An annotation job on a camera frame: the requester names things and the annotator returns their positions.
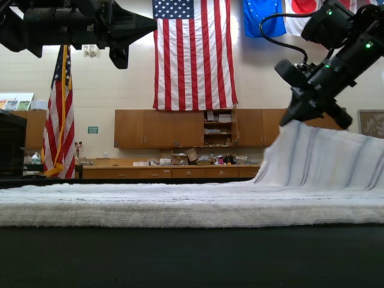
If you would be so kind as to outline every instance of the lower cabinet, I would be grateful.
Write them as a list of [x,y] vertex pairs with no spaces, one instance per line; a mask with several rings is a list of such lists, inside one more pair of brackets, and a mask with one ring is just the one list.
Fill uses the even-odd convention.
[[205,178],[205,169],[173,169],[173,178]]
[[141,169],[139,170],[139,178],[172,178],[171,169]]
[[259,167],[241,167],[239,168],[240,178],[253,178],[256,177]]
[[210,168],[206,169],[207,178],[234,178],[238,177],[237,168]]
[[137,179],[136,169],[83,169],[84,179]]
[[85,168],[84,179],[253,178],[259,167]]

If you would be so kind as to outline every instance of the cabinet door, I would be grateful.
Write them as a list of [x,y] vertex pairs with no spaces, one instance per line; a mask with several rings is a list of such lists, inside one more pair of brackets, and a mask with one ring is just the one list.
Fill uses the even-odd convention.
[[115,147],[139,148],[144,146],[143,110],[115,111]]
[[144,111],[144,146],[152,148],[173,146],[173,113]]
[[204,145],[204,113],[175,112],[173,114],[174,147]]
[[26,111],[10,111],[10,114],[26,119]]
[[27,111],[26,113],[26,149],[43,148],[43,134],[47,112],[43,110]]
[[231,133],[232,133],[232,145],[238,145],[239,142],[239,117],[238,117],[238,108],[234,105],[232,109],[232,123],[231,123]]
[[279,123],[285,114],[285,109],[263,109],[263,145],[271,145],[279,135]]
[[238,146],[263,146],[263,117],[260,109],[238,109]]

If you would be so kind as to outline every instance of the black cable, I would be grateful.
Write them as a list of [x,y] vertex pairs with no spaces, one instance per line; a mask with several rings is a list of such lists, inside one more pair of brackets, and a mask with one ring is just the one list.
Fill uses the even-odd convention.
[[276,18],[276,17],[306,18],[306,17],[311,17],[314,13],[310,13],[310,14],[289,14],[289,13],[279,13],[279,14],[273,14],[273,15],[267,16],[267,17],[265,17],[265,18],[260,22],[260,25],[259,25],[260,33],[261,33],[262,37],[265,38],[265,39],[267,39],[269,42],[272,42],[272,43],[274,43],[274,44],[276,44],[276,45],[283,46],[283,47],[290,48],[290,49],[296,50],[296,51],[298,51],[298,52],[301,52],[301,53],[304,55],[303,63],[307,63],[308,55],[307,55],[306,51],[305,51],[303,48],[300,48],[300,47],[298,47],[298,46],[291,45],[291,44],[286,44],[286,43],[283,43],[283,42],[280,42],[280,41],[277,41],[277,40],[274,40],[274,39],[268,37],[268,36],[264,33],[264,31],[263,31],[263,24],[264,24],[264,22],[266,22],[267,20],[272,19],[272,18]]

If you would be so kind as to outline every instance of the folded cloth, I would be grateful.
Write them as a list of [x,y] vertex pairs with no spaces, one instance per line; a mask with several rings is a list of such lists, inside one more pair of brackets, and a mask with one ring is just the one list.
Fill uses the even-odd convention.
[[384,140],[292,122],[252,181],[0,190],[0,227],[384,223]]
[[384,189],[384,140],[293,121],[265,151],[255,183],[326,190]]

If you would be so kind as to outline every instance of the flag on pole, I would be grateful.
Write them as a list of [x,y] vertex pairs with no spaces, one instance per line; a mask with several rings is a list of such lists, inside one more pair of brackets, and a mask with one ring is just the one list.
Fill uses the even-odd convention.
[[[260,22],[264,17],[282,13],[281,0],[243,0],[245,35],[261,37]],[[286,33],[284,19],[272,18],[263,24],[263,31],[269,37],[278,37]]]
[[45,175],[74,177],[74,115],[70,46],[60,47],[50,87],[43,153]]
[[[285,0],[286,1],[286,13],[290,14],[309,14],[317,11],[322,6],[322,0]],[[306,18],[292,18],[287,17],[286,30],[287,34],[300,36],[304,26],[309,21],[309,17]]]
[[236,104],[230,0],[153,0],[158,110]]
[[358,10],[357,0],[339,0],[348,10],[356,13]]
[[367,4],[382,5],[384,0],[365,0]]

